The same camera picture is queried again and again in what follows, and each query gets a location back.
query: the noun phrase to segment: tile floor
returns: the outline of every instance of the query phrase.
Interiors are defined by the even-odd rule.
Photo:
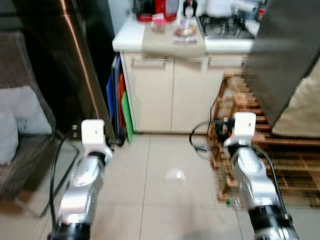
[[[64,147],[60,157],[70,158],[70,151]],[[42,186],[36,196],[47,194],[48,183]],[[253,239],[248,213],[218,203],[217,192],[210,164],[197,156],[186,135],[137,134],[132,145],[115,149],[105,169],[92,239]],[[40,208],[44,201],[37,197],[32,205]],[[289,210],[301,240],[320,239],[319,210]],[[49,214],[38,220],[12,203],[0,204],[1,240],[45,240],[50,229]]]

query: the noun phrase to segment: wicker chair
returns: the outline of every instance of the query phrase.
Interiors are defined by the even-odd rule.
[[[0,200],[15,200],[25,210],[36,215],[31,209],[26,208],[16,196],[33,174],[39,162],[53,161],[58,154],[59,141],[56,138],[56,119],[35,80],[23,34],[21,32],[0,33],[0,89],[26,85],[35,92],[53,134],[19,136],[19,145],[12,163],[0,166]],[[72,146],[78,155],[79,150],[74,145]]]

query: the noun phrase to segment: red kettle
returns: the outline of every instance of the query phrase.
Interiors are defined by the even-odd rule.
[[[163,14],[167,22],[177,18],[179,0],[155,0],[155,13]]]

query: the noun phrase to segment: gray cushion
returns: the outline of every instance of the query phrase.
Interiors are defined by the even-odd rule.
[[[52,129],[30,86],[0,89],[0,112],[13,113],[19,134],[52,134]]]
[[[0,112],[0,165],[8,165],[18,146],[18,128],[11,112]]]

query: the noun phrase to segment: gas stove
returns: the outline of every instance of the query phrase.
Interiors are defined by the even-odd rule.
[[[246,29],[245,21],[236,16],[214,18],[207,15],[197,17],[200,30],[205,39],[254,39]]]

